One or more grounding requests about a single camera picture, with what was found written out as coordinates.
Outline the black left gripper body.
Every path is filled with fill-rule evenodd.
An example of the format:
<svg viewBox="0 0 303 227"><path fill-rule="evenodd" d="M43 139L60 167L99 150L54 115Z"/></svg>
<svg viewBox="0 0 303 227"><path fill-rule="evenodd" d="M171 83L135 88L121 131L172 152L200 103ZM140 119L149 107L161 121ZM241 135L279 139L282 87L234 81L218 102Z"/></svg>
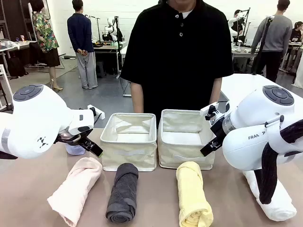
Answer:
<svg viewBox="0 0 303 227"><path fill-rule="evenodd" d="M67 129L59 132L56 142L61 142L65 144L69 144L71 146L83 145L83 146L92 146L93 141L88 138L89 134L93 131L93 129L89 129L84 132L80 132L77 135L72 135L67 131Z"/></svg>

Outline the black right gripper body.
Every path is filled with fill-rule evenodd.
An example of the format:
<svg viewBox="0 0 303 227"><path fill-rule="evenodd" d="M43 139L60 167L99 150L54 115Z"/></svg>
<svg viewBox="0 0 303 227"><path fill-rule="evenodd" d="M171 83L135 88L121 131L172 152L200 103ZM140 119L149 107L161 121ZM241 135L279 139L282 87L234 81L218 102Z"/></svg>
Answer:
<svg viewBox="0 0 303 227"><path fill-rule="evenodd" d="M210 130L214 137L211 142L223 142L226 135L231 132L231 119L229 113L212 113L210 114Z"/></svg>

